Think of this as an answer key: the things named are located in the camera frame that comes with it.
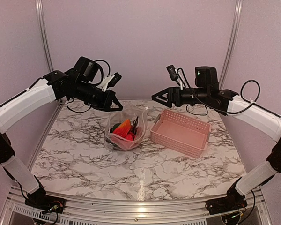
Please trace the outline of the green avocado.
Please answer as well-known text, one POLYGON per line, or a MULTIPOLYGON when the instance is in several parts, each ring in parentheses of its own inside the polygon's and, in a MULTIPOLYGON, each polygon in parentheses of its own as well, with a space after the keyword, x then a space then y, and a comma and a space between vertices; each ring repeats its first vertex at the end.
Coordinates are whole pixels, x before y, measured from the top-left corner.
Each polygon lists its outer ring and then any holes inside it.
POLYGON ((116 124, 110 129, 110 132, 113 133, 114 130, 117 129, 120 125, 121 125, 121 123, 116 123, 116 124))

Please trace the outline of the clear zip top bag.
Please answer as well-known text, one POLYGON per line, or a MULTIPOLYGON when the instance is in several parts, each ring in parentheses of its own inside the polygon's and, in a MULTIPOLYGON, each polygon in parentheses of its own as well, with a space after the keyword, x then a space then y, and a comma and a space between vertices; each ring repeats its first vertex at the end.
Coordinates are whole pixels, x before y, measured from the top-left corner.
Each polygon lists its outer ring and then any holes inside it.
POLYGON ((143 141, 148 127, 149 107, 124 102, 123 110, 112 112, 105 127, 104 144, 108 150, 129 151, 143 141))

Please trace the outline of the orange carrot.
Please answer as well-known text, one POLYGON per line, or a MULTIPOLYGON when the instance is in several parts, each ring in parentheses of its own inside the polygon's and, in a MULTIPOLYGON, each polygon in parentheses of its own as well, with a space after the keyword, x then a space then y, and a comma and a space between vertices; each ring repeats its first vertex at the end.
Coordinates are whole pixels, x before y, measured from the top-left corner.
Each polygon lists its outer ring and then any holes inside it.
POLYGON ((114 130, 113 134, 116 134, 120 137, 125 138, 125 136, 129 133, 129 131, 131 130, 131 121, 129 119, 123 121, 121 123, 121 125, 114 130))

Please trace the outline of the red strawberry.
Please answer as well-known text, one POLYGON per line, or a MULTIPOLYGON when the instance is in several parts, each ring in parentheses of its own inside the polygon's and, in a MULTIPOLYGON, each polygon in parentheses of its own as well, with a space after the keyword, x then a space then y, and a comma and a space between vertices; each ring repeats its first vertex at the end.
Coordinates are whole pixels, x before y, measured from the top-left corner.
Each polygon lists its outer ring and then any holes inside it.
POLYGON ((129 140, 129 141, 133 141, 135 139, 135 134, 132 132, 129 132, 126 136, 125 139, 129 140))

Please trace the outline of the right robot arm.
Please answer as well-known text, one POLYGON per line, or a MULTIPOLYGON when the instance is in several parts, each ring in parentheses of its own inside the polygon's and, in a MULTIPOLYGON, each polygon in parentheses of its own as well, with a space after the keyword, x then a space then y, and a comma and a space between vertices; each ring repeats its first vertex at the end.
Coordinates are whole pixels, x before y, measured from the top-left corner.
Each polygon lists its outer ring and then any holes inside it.
POLYGON ((281 173, 281 115, 259 106, 255 100, 246 100, 242 94, 229 89, 220 90, 214 67, 196 67, 195 85, 194 88, 191 87, 188 80, 184 79, 178 87, 166 88, 151 98, 167 107, 202 104, 224 116, 246 122, 276 142, 265 162, 253 168, 228 189, 222 205, 225 209, 232 210, 247 193, 281 173))

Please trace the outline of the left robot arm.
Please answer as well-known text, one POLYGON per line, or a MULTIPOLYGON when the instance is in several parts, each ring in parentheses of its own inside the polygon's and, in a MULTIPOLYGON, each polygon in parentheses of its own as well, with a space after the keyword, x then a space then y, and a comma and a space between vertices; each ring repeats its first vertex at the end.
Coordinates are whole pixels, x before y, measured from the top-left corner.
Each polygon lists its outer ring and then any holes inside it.
POLYGON ((55 70, 38 78, 29 88, 0 104, 0 165, 27 192, 27 202, 45 209, 50 197, 38 179, 15 155, 6 132, 36 109, 62 98, 78 99, 103 112, 121 111, 123 106, 110 90, 122 78, 116 72, 104 76, 99 60, 81 56, 66 72, 55 70))

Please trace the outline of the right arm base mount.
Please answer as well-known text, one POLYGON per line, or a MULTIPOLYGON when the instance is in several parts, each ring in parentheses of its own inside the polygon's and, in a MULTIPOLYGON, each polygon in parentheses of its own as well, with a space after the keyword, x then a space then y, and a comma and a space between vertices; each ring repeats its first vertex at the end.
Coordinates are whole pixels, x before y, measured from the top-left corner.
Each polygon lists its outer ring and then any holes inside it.
POLYGON ((247 201, 245 198, 235 200, 233 198, 220 197, 215 199, 209 199, 206 201, 205 208, 209 211, 210 215, 219 213, 226 213, 233 210, 238 210, 247 207, 247 201))

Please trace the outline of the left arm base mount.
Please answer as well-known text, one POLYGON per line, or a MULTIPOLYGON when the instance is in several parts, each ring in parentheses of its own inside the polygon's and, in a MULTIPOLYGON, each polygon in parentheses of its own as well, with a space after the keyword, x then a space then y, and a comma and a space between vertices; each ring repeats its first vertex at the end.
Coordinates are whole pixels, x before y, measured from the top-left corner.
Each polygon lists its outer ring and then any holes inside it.
POLYGON ((64 210, 66 200, 64 198, 54 197, 54 196, 46 196, 44 199, 39 199, 37 201, 32 200, 32 198, 28 198, 25 200, 25 204, 40 210, 49 210, 54 206, 58 206, 57 209, 54 209, 54 212, 62 213, 64 210))

